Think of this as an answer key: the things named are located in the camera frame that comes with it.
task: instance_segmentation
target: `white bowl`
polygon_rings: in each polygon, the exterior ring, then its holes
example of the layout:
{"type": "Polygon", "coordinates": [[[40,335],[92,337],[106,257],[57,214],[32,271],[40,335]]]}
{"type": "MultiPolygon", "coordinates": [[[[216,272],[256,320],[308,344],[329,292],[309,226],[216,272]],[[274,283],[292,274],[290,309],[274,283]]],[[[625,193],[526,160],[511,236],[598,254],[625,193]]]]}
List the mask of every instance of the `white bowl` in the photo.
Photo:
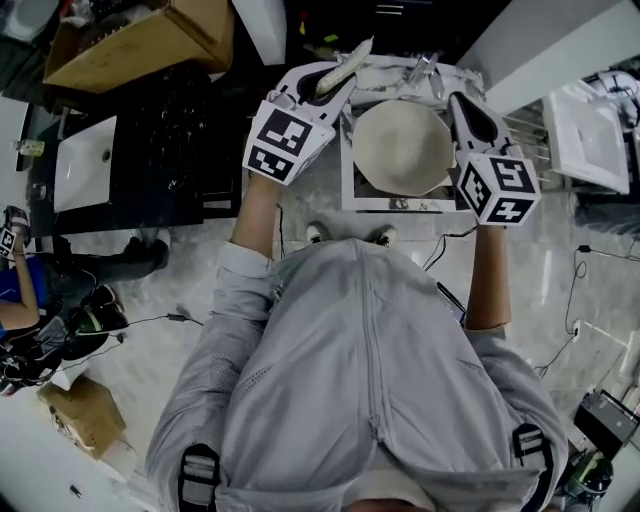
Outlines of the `white bowl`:
{"type": "Polygon", "coordinates": [[[449,128],[429,107],[390,100],[358,118],[353,159],[375,188],[419,197],[447,178],[454,147],[449,128]]]}

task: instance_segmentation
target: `blue shirt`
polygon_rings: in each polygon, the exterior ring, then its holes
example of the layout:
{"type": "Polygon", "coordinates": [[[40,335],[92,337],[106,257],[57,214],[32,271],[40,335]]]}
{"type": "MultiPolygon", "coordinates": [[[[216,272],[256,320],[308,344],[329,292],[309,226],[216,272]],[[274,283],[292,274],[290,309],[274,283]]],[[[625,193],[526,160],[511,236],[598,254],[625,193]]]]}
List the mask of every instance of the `blue shirt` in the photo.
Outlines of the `blue shirt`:
{"type": "MultiPolygon", "coordinates": [[[[47,303],[44,265],[40,258],[34,257],[27,260],[27,267],[29,267],[29,274],[31,274],[31,281],[33,282],[33,288],[36,292],[38,307],[43,308],[47,303]]],[[[15,268],[0,272],[0,302],[12,302],[14,304],[22,302],[18,272],[15,268]]],[[[0,338],[6,333],[7,331],[2,327],[2,323],[0,323],[0,338]]]]}

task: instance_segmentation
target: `zipper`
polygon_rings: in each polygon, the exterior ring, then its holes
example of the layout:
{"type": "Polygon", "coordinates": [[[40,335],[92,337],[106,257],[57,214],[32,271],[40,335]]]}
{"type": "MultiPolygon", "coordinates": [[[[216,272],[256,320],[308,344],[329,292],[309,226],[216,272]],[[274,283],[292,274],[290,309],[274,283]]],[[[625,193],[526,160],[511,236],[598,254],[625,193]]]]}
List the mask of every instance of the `zipper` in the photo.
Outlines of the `zipper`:
{"type": "MultiPolygon", "coordinates": [[[[356,256],[362,255],[362,250],[357,242],[354,242],[356,248],[356,256]]],[[[382,441],[385,436],[384,427],[378,414],[378,407],[382,404],[382,399],[378,397],[380,382],[377,379],[377,368],[374,363],[373,339],[369,332],[369,308],[367,301],[367,270],[365,258],[358,258],[361,268],[361,298],[362,298],[362,326],[364,331],[365,346],[367,349],[367,366],[369,369],[369,425],[374,439],[378,442],[382,441]]]]}

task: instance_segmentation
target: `backpack strap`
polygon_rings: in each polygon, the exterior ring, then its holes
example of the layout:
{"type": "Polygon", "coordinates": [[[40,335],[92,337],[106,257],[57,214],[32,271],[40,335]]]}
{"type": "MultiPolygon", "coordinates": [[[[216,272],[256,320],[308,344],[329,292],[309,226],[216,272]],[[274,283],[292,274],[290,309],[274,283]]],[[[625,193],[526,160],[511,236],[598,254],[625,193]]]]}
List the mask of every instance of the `backpack strap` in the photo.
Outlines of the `backpack strap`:
{"type": "Polygon", "coordinates": [[[544,437],[542,430],[535,425],[525,423],[513,431],[513,446],[515,456],[520,459],[520,464],[527,467],[527,458],[531,455],[542,453],[545,469],[538,477],[536,490],[529,498],[527,504],[522,508],[522,512],[538,512],[549,493],[551,478],[553,476],[553,453],[551,444],[544,437]]]}
{"type": "Polygon", "coordinates": [[[184,451],[178,477],[180,512],[215,512],[215,490],[220,483],[220,457],[206,444],[184,451]]]}

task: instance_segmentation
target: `white cloth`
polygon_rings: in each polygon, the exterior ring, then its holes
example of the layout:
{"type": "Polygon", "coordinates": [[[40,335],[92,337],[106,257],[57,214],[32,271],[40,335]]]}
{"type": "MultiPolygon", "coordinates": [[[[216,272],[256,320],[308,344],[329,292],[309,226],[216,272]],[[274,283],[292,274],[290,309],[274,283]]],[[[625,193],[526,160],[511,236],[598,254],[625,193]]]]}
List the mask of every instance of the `white cloth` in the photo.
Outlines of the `white cloth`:
{"type": "Polygon", "coordinates": [[[384,447],[378,447],[369,469],[344,494],[343,506],[360,500],[402,500],[429,512],[436,510],[422,488],[394,464],[384,447]]]}

